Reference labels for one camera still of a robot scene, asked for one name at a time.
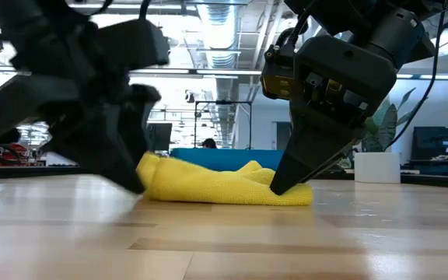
desk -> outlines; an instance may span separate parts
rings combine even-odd
[[[312,185],[312,207],[261,207],[0,180],[0,279],[448,279],[448,188]]]

yellow microfiber cloth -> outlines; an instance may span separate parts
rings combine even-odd
[[[217,172],[147,152],[137,172],[146,187],[144,197],[158,201],[293,206],[310,205],[313,197],[308,184],[298,184],[282,196],[274,194],[269,189],[274,170],[256,161],[236,172]]]

blue couch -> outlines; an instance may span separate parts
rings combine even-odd
[[[236,171],[251,160],[277,170],[284,151],[244,149],[174,149],[171,156],[215,171]]]

computer monitor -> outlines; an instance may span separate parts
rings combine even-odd
[[[149,138],[149,150],[168,151],[170,146],[170,134],[172,132],[172,124],[150,124],[147,126],[147,134]]]

